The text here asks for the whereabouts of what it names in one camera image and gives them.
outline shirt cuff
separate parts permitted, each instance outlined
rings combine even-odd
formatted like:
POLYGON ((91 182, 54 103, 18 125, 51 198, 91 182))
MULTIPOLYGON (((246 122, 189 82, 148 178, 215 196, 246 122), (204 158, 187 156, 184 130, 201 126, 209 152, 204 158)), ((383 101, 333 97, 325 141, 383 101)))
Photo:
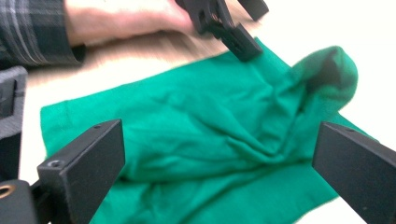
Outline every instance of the shirt cuff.
POLYGON ((8 54, 21 65, 79 64, 85 47, 71 49, 63 0, 1 1, 0 27, 8 54))

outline green fabric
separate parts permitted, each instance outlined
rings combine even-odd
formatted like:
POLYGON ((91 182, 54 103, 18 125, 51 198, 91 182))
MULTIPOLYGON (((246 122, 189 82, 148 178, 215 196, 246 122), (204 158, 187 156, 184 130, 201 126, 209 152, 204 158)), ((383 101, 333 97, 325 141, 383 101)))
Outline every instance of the green fabric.
POLYGON ((49 155, 122 119, 126 165, 92 223, 291 223, 336 197, 311 160, 321 121, 354 127, 338 110, 356 66, 331 47, 290 67, 260 45, 42 108, 49 155))

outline plaid sleeve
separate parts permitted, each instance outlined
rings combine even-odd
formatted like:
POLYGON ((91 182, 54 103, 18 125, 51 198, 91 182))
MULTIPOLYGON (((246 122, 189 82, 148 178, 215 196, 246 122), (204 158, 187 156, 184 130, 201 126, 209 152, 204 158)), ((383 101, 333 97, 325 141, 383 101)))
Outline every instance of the plaid sleeve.
POLYGON ((84 47, 71 49, 63 0, 0 1, 0 68, 78 64, 84 47))

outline dark sleeve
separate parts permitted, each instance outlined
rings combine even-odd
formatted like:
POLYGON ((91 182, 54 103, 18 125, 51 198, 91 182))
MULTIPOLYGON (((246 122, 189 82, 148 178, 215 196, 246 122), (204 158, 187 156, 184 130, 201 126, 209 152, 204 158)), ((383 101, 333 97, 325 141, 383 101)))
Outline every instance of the dark sleeve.
POLYGON ((79 64, 84 51, 69 46, 63 0, 0 0, 0 69, 79 64))

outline green towel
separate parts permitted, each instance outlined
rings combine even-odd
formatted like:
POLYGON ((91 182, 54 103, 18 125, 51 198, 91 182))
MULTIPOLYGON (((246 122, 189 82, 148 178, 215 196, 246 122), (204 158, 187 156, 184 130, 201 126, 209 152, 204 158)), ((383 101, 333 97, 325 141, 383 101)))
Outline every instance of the green towel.
POLYGON ((290 67, 260 45, 42 108, 49 156, 122 119, 126 165, 92 223, 291 223, 336 197, 311 161, 321 121, 356 128, 338 113, 356 66, 330 47, 290 67))

